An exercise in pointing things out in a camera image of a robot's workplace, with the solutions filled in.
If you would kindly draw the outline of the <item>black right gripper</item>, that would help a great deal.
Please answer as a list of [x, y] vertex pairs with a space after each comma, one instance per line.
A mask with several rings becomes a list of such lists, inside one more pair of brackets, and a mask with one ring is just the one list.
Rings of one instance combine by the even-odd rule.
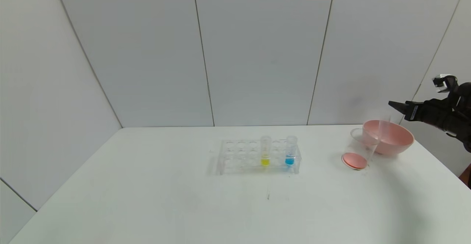
[[444, 121], [450, 113], [450, 108], [438, 99], [430, 99], [424, 102], [406, 101], [406, 103], [388, 101], [387, 104], [405, 115], [407, 121], [423, 122], [438, 129], [444, 129]]

